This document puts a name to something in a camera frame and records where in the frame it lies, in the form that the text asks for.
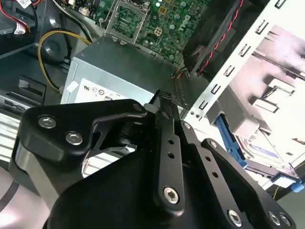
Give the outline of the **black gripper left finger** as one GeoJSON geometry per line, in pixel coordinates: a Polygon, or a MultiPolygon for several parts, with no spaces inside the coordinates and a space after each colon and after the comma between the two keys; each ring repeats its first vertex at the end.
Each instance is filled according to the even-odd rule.
{"type": "Polygon", "coordinates": [[[30,108],[21,117],[12,162],[52,208],[86,178],[83,162],[102,144],[107,151],[123,142],[136,145],[134,152],[153,151],[158,131],[170,136],[175,124],[162,115],[162,92],[150,100],[151,110],[132,99],[30,108]]]}

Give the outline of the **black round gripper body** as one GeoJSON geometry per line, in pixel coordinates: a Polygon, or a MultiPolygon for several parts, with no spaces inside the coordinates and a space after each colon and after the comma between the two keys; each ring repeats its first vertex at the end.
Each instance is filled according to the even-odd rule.
{"type": "Polygon", "coordinates": [[[125,156],[68,188],[51,229],[209,229],[207,189],[187,161],[178,131],[158,131],[155,149],[125,156]]]}

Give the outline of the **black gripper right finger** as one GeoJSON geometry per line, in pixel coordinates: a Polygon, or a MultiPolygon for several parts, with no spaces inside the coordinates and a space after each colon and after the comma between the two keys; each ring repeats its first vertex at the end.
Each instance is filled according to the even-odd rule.
{"type": "Polygon", "coordinates": [[[187,161],[207,189],[211,229],[295,229],[291,216],[216,141],[200,142],[179,116],[176,98],[162,92],[162,115],[172,120],[187,161]]]}

